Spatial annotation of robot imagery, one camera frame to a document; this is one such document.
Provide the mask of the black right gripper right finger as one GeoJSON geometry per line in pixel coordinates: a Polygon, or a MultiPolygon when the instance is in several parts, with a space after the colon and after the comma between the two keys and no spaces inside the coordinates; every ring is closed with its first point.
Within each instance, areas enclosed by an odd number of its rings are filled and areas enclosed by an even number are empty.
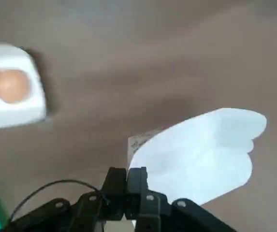
{"type": "Polygon", "coordinates": [[[126,198],[126,218],[135,220],[136,232],[235,231],[189,199],[168,203],[165,194],[148,188],[145,167],[129,169],[126,198]]]}

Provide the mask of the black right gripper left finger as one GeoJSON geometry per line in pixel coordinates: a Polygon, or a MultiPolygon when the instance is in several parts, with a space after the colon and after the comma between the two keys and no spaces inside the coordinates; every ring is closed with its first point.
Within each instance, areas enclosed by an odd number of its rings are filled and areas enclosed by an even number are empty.
{"type": "Polygon", "coordinates": [[[13,211],[5,226],[7,232],[102,232],[106,221],[119,221],[125,209],[127,173],[111,167],[101,189],[79,180],[58,180],[46,184],[24,199],[13,211]],[[14,215],[41,190],[56,184],[75,183],[92,189],[74,204],[55,198],[15,219],[14,215]]]}

